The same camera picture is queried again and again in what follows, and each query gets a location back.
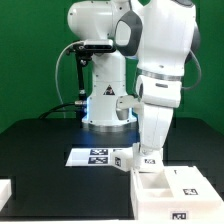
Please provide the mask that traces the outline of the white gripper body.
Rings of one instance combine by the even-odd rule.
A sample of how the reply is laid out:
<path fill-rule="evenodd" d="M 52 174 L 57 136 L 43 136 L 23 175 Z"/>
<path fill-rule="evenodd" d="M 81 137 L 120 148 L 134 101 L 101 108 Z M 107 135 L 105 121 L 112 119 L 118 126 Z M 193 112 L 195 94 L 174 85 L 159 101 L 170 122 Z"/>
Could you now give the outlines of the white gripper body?
<path fill-rule="evenodd" d="M 142 104 L 138 109 L 140 151 L 160 150 L 166 140 L 173 109 L 168 107 Z"/>

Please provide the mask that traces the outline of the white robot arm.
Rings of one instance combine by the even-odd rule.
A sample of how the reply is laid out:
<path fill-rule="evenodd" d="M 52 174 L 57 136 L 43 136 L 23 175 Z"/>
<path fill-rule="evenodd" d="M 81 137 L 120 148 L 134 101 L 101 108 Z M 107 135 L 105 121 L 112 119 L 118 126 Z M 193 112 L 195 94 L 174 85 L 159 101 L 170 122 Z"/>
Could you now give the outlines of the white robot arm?
<path fill-rule="evenodd" d="M 98 130 L 139 126 L 138 149 L 163 147 L 181 100 L 184 65 L 199 39 L 191 0 L 87 0 L 67 16 L 80 38 L 79 64 L 93 62 L 83 123 Z"/>

